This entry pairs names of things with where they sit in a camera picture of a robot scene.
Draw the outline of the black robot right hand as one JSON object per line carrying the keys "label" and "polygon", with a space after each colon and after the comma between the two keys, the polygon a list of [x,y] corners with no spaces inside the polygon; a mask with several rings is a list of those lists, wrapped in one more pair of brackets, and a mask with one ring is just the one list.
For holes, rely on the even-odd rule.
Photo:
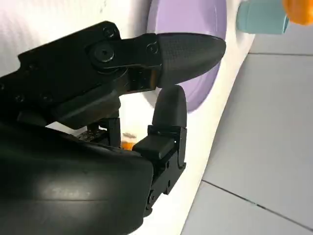
{"label": "black robot right hand", "polygon": [[[181,83],[216,66],[223,39],[104,21],[18,56],[0,79],[0,232],[128,235],[186,168]],[[121,148],[120,96],[160,88],[148,135]]]}

